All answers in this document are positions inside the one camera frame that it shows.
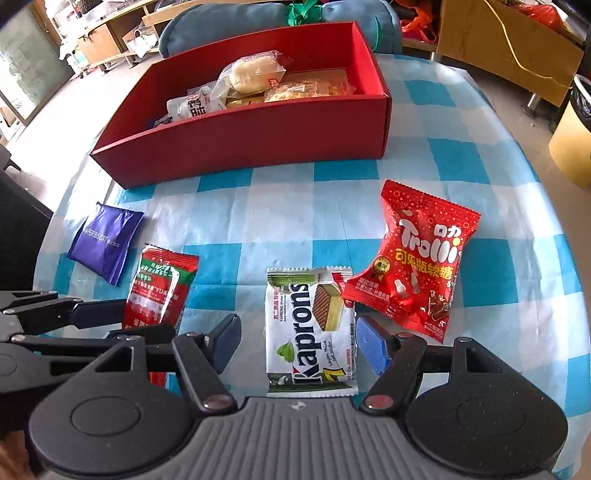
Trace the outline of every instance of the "blue cushion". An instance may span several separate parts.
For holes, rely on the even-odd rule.
[[[340,0],[322,5],[322,21],[357,21],[376,53],[400,53],[402,30],[385,0]],[[164,58],[206,43],[287,26],[283,4],[204,4],[176,16],[160,37]]]

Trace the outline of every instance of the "red cardboard box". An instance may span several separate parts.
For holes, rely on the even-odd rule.
[[[354,95],[260,103],[151,129],[166,102],[217,79],[240,57],[278,50],[291,72],[345,69]],[[381,158],[392,100],[354,22],[266,30],[210,43],[150,66],[102,132],[92,157],[123,188],[318,160]]]

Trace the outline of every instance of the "yellow cable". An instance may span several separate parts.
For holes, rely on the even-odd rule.
[[[532,75],[535,75],[538,78],[541,78],[543,80],[552,80],[556,85],[559,85],[561,87],[564,88],[568,88],[570,89],[570,85],[563,85],[562,83],[557,82],[556,80],[554,80],[553,77],[547,77],[544,75],[540,75],[539,73],[536,72],[532,72],[530,69],[524,67],[521,62],[519,61],[519,59],[517,58],[517,55],[515,54],[515,50],[513,50],[513,45],[511,44],[511,40],[509,40],[509,34],[507,33],[507,29],[505,28],[505,24],[503,23],[503,21],[501,20],[501,18],[499,17],[499,14],[496,12],[496,10],[492,7],[492,5],[489,3],[488,0],[483,0],[484,3],[486,3],[488,5],[488,8],[491,9],[491,11],[495,14],[496,19],[499,21],[499,23],[501,24],[501,27],[503,28],[503,33],[505,34],[505,38],[507,40],[507,45],[509,45],[509,49],[511,50],[511,54],[513,55],[513,58],[515,59],[515,61],[517,62],[517,65],[519,65],[519,68],[521,68],[522,70],[525,70],[528,73],[531,73]]]

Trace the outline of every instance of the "floor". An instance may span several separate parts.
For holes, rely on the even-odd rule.
[[[62,88],[16,140],[8,144],[14,161],[30,174],[20,181],[55,210],[78,162],[100,133],[125,95],[157,57],[146,59],[129,69],[123,64],[108,74],[95,72]],[[466,67],[497,114],[521,144],[544,183],[563,225],[577,264],[587,311],[591,312],[591,255],[588,239],[591,222],[581,221],[582,212],[591,211],[591,190],[568,182],[550,158],[551,134],[547,120],[532,120],[522,113],[528,93],[487,72]],[[576,480],[591,478],[591,437],[583,454],[583,468]]]

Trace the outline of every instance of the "checkered tablecloth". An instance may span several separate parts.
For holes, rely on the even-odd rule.
[[[401,181],[482,214],[462,258],[446,344],[475,338],[564,409],[569,438],[555,472],[569,478],[591,425],[589,330],[554,209],[519,145],[465,75],[410,57],[378,60],[393,99],[383,159],[246,168],[124,191],[87,157],[51,220],[35,287],[87,300],[124,298],[145,242],[197,254],[181,331],[208,331],[226,313],[240,314],[242,343],[223,380],[236,395],[265,394],[265,269],[362,271],[384,233],[382,184]],[[117,288],[66,257],[97,201],[145,212]],[[358,372],[367,391],[375,377],[362,358]]]

